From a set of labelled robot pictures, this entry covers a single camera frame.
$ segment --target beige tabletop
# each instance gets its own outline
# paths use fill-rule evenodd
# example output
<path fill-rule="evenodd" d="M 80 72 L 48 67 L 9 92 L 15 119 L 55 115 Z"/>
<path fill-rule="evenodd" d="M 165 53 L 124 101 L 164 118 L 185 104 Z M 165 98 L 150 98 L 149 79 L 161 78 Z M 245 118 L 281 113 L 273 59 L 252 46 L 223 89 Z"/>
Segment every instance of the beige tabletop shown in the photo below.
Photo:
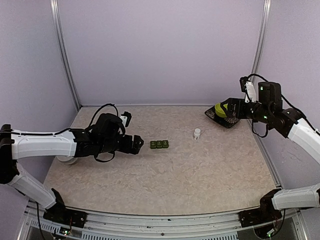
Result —
<path fill-rule="evenodd" d="M 96 109 L 81 108 L 72 126 L 85 128 Z M 203 106 L 118 109 L 132 114 L 126 134 L 140 135 L 144 146 L 138 155 L 117 152 L 108 163 L 85 157 L 64 165 L 55 159 L 45 184 L 59 191 L 67 206 L 135 215 L 217 213 L 256 207 L 275 188 L 246 120 L 226 129 L 209 119 Z M 198 141 L 195 128 L 201 129 Z M 154 140 L 168 140 L 169 148 L 150 149 Z"/>

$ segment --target black cable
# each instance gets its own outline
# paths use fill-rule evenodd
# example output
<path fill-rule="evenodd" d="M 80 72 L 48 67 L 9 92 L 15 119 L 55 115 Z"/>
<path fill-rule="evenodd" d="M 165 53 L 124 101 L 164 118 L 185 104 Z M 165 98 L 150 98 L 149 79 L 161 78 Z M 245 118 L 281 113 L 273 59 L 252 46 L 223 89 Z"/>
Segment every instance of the black cable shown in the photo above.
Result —
<path fill-rule="evenodd" d="M 70 235 L 71 235 L 71 232 L 72 232 L 72 217 L 70 217 L 69 227 L 70 227 L 70 231 L 69 231 L 69 236 L 70 236 Z"/>
<path fill-rule="evenodd" d="M 94 113 L 94 115 L 93 115 L 93 117 L 92 117 L 92 119 L 91 119 L 91 121 L 90 121 L 90 123 L 89 123 L 88 127 L 90 127 L 90 126 L 91 126 L 91 124 L 93 123 L 93 121 L 94 121 L 94 119 L 95 119 L 96 115 L 98 114 L 98 112 L 100 112 L 100 111 L 101 111 L 101 109 L 103 109 L 103 108 L 105 108 L 105 107 L 107 107 L 107 106 L 114 107 L 114 109 L 115 109 L 115 111 L 116 111 L 116 116 L 117 116 L 117 117 L 119 117 L 119 112 L 118 112 L 117 107 L 116 107 L 114 104 L 112 104 L 112 103 L 107 103 L 107 104 L 102 105 L 101 107 L 99 107 L 99 109 Z"/>
<path fill-rule="evenodd" d="M 251 103 L 252 101 L 251 101 L 251 98 L 249 97 L 249 93 L 247 89 L 245 89 L 245 95 L 247 96 L 247 98 L 249 99 L 249 102 Z"/>
<path fill-rule="evenodd" d="M 251 120 L 251 131 L 253 134 L 257 135 L 258 137 L 260 138 L 265 138 L 266 136 L 268 136 L 268 133 L 269 133 L 269 129 L 268 129 L 268 124 L 265 125 L 265 134 L 263 136 L 259 135 L 258 133 L 255 132 L 255 129 L 254 129 L 254 121 Z"/>
<path fill-rule="evenodd" d="M 285 217 L 286 217 L 286 209 L 283 210 L 283 217 L 282 217 L 281 225 L 280 225 L 279 229 L 276 230 L 276 233 L 271 236 L 272 238 L 280 232 L 282 226 L 284 225 Z"/>
<path fill-rule="evenodd" d="M 273 235 L 267 236 L 267 237 L 259 237 L 259 236 L 257 236 L 257 235 L 256 235 L 256 236 L 257 236 L 259 239 L 262 239 L 262 240 L 266 240 L 266 239 L 271 239 L 271 238 L 273 238 L 275 235 L 277 235 L 277 234 L 280 232 L 282 226 L 284 225 L 285 217 L 286 217 L 286 209 L 283 210 L 283 217 L 282 217 L 281 225 L 280 225 L 280 227 L 276 230 L 276 232 L 275 232 Z"/>
<path fill-rule="evenodd" d="M 42 236 L 42 239 L 46 240 L 44 233 L 42 232 L 42 229 L 41 229 L 41 223 L 40 223 L 40 217 L 39 217 L 39 203 L 37 203 L 37 202 L 36 202 L 36 214 L 38 217 L 38 225 L 39 225 L 40 234 Z"/>
<path fill-rule="evenodd" d="M 71 128 L 68 127 L 61 131 L 51 132 L 51 133 L 26 133 L 26 132 L 14 132 L 14 131 L 0 131 L 0 134 L 14 134 L 14 135 L 21 135 L 21 136 L 56 136 L 68 130 L 71 130 Z"/>
<path fill-rule="evenodd" d="M 112 154 L 113 154 L 112 158 L 109 159 L 109 160 L 106 160 L 106 161 L 100 160 L 100 159 L 98 159 L 98 158 L 96 158 L 96 157 L 94 157 L 94 159 L 95 159 L 97 162 L 99 162 L 99 163 L 107 163 L 107 162 L 110 162 L 111 160 L 113 160 L 113 159 L 115 158 L 116 153 L 113 152 Z"/>
<path fill-rule="evenodd" d="M 261 78 L 263 81 L 265 81 L 265 82 L 267 82 L 267 83 L 269 82 L 269 81 L 268 81 L 267 79 L 265 79 L 263 76 L 261 76 L 261 75 L 259 75 L 259 74 L 256 74 L 256 73 L 251 73 L 247 78 L 249 79 L 249 78 L 251 78 L 252 76 Z M 309 120 L 307 119 L 307 116 L 306 116 L 299 108 L 293 106 L 293 105 L 291 104 L 291 102 L 289 102 L 289 101 L 285 98 L 285 96 L 283 96 L 283 95 L 281 94 L 281 97 L 283 98 L 283 100 L 284 100 L 291 108 L 293 108 L 294 110 L 296 110 L 297 112 L 299 112 L 299 113 L 302 115 L 302 118 L 303 118 L 303 119 L 306 121 L 306 123 L 310 126 L 310 128 L 311 128 L 313 131 L 315 131 L 316 134 L 318 134 L 318 135 L 320 136 L 320 132 L 318 132 L 318 131 L 315 129 L 315 127 L 309 122 Z"/>

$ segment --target green cube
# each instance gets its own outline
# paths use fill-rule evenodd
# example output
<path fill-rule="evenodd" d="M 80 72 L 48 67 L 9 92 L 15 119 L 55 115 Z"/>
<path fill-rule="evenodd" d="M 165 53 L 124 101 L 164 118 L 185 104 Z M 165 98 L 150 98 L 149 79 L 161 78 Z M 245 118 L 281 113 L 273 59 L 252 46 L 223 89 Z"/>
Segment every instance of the green cube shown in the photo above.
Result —
<path fill-rule="evenodd" d="M 156 148 L 162 149 L 162 141 L 156 141 Z"/>
<path fill-rule="evenodd" d="M 150 148 L 156 149 L 157 148 L 157 142 L 156 141 L 150 141 Z"/>
<path fill-rule="evenodd" d="M 162 140 L 162 147 L 164 149 L 167 149 L 169 147 L 169 141 L 168 140 Z"/>

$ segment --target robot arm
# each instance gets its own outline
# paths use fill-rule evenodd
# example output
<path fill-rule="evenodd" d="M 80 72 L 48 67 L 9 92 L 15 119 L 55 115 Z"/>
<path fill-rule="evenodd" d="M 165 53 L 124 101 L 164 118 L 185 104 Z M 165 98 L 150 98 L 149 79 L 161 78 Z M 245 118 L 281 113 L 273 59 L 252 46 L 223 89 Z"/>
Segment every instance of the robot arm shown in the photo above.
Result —
<path fill-rule="evenodd" d="M 276 129 L 283 137 L 298 144 L 320 164 L 320 134 L 306 121 L 305 115 L 299 109 L 293 106 L 283 109 L 280 84 L 259 82 L 258 100 L 256 100 L 253 84 L 249 78 L 240 79 L 245 99 L 229 98 L 222 103 L 223 105 L 227 103 L 227 109 L 224 109 L 226 115 L 238 119 L 251 119 L 252 126 L 256 122 L 265 123 L 266 133 Z M 320 208 L 320 183 L 291 190 L 274 189 L 261 198 L 258 209 L 241 211 L 239 218 L 241 225 L 248 227 L 281 218 L 280 210 L 283 209 L 314 207 Z"/>
<path fill-rule="evenodd" d="M 131 114 L 125 112 L 120 117 L 103 113 L 96 124 L 82 128 L 68 128 L 60 132 L 26 132 L 12 130 L 9 124 L 0 130 L 0 184 L 8 184 L 20 193 L 34 199 L 45 208 L 45 219 L 83 228 L 86 213 L 67 209 L 62 197 L 55 189 L 45 187 L 17 163 L 18 159 L 37 156 L 64 156 L 67 163 L 70 158 L 94 156 L 115 151 L 126 154 L 138 154 L 144 141 L 140 136 L 126 135 L 125 127 L 131 120 Z"/>

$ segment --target white wall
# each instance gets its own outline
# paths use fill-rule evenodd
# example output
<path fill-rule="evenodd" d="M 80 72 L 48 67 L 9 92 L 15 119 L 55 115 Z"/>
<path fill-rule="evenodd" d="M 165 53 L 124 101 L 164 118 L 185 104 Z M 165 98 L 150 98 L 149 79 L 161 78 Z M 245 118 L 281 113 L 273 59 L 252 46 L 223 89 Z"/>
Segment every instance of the white wall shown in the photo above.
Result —
<path fill-rule="evenodd" d="M 76 109 L 58 48 L 50 1 L 0 1 L 0 126 L 58 131 Z M 19 161 L 40 181 L 52 157 Z M 0 185 L 0 235 L 13 240 L 28 199 Z"/>
<path fill-rule="evenodd" d="M 281 84 L 283 95 L 320 128 L 320 1 L 273 0 L 258 73 Z M 263 140 L 287 189 L 320 182 L 320 166 L 275 130 Z M 311 239 L 320 236 L 320 210 L 303 213 Z"/>
<path fill-rule="evenodd" d="M 264 1 L 64 0 L 81 104 L 214 104 L 242 97 Z"/>

